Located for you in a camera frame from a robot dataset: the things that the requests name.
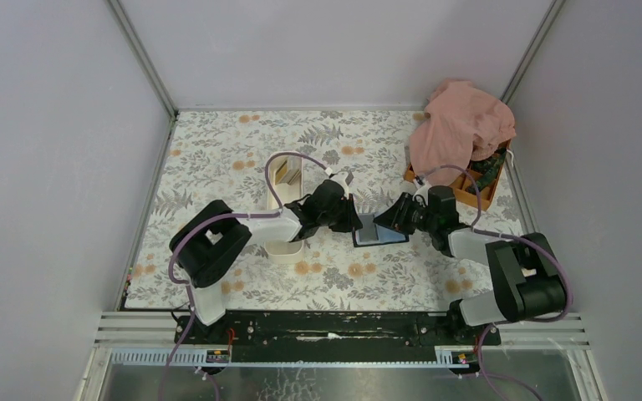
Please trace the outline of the grey credit card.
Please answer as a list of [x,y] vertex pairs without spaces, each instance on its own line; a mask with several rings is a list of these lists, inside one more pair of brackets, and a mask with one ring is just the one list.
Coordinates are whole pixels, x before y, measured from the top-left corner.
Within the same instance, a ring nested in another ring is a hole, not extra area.
[[372,213],[359,215],[362,227],[356,231],[358,244],[366,244],[379,240],[378,229],[374,223],[374,218],[375,216]]

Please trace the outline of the cream plastic oblong tray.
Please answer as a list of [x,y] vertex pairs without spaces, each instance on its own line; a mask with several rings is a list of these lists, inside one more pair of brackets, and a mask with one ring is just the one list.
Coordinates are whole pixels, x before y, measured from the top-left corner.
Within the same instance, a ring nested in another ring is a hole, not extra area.
[[273,219],[269,240],[263,244],[268,259],[272,263],[292,265],[302,261],[304,241],[294,241],[292,234],[293,213],[284,205],[299,200],[303,195],[303,170],[296,182],[292,185],[274,183],[275,170],[287,156],[281,152],[272,153],[265,167],[267,181],[267,204],[270,211],[278,212],[279,216]]

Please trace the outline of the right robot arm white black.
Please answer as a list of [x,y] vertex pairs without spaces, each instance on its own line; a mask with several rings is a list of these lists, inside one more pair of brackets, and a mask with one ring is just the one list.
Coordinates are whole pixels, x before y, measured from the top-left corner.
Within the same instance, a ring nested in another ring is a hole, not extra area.
[[546,237],[486,231],[460,221],[452,188],[425,186],[403,193],[374,223],[403,235],[426,233],[441,254],[487,266],[492,289],[451,303],[446,313],[458,327],[499,322],[553,322],[572,301]]

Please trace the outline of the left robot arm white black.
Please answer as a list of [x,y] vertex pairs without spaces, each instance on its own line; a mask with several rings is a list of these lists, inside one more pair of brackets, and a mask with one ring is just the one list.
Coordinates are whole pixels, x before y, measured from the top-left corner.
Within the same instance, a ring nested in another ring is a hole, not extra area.
[[171,239],[169,278],[186,286],[195,319],[210,326],[226,314],[222,278],[244,248],[307,240],[322,227],[339,233],[363,227],[347,185],[335,179],[271,211],[235,212],[214,200]]

